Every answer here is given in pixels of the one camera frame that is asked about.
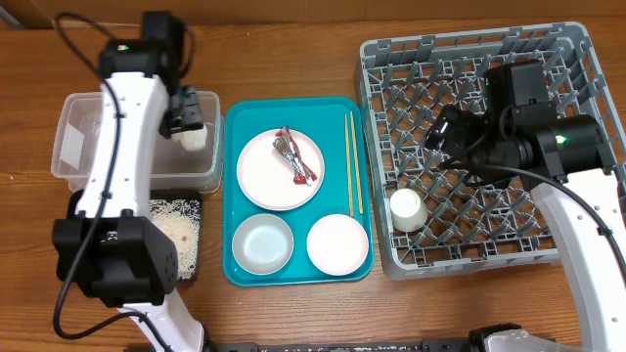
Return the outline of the white cup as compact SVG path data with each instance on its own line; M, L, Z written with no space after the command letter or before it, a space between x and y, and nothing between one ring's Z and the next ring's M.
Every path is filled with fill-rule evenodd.
M420 195L411 189L395 191L389 200L392 225L402 232L414 232L426 222L428 211Z

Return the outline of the red foil wrapper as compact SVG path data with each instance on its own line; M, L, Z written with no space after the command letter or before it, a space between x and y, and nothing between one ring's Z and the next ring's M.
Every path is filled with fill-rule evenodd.
M317 180L317 175L302 161L298 145L287 126L282 126L276 133L273 147L292 167L293 182L296 185L313 185Z

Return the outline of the rice and food scraps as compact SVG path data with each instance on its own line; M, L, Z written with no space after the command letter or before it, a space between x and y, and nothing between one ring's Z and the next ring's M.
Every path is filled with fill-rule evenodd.
M153 222L176 247L178 280L193 279L199 268L201 203L196 199L151 199L150 208Z

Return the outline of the grey bowl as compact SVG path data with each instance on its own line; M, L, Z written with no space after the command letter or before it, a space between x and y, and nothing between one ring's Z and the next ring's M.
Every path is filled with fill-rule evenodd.
M290 226L280 217L262 213L248 217L235 231L232 253L237 264L256 276L282 270L290 261L294 238Z

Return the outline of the pink bowl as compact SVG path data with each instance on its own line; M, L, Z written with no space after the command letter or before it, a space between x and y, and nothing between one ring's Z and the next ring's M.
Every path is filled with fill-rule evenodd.
M354 218L331 214L311 227L306 249L318 270L338 277L352 274L365 263L369 240L363 226Z

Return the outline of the white napkin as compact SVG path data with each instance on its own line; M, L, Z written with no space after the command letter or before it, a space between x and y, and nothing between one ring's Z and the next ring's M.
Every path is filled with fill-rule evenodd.
M206 146L207 128L204 125L201 129L189 130L172 135L172 139L190 153L199 152Z

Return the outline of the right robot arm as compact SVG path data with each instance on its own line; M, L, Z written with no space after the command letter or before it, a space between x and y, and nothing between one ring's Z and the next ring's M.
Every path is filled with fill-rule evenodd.
M519 178L547 222L569 283L587 351L625 348L625 221L616 161L600 123L562 117L537 60L483 74L487 110L442 108L425 134L480 185Z

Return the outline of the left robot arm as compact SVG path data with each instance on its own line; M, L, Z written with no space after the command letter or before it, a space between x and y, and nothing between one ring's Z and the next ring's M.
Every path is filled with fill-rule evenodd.
M109 41L86 66L100 79L102 121L88 182L73 213L58 219L52 240L63 285L53 328L80 339L129 318L156 351L202 351L208 336L176 289L173 241L151 220L153 157L158 136L199 130L201 114L183 89L194 53L193 36L168 11L144 14L137 39ZM117 314L80 332L61 326L70 285L100 299Z

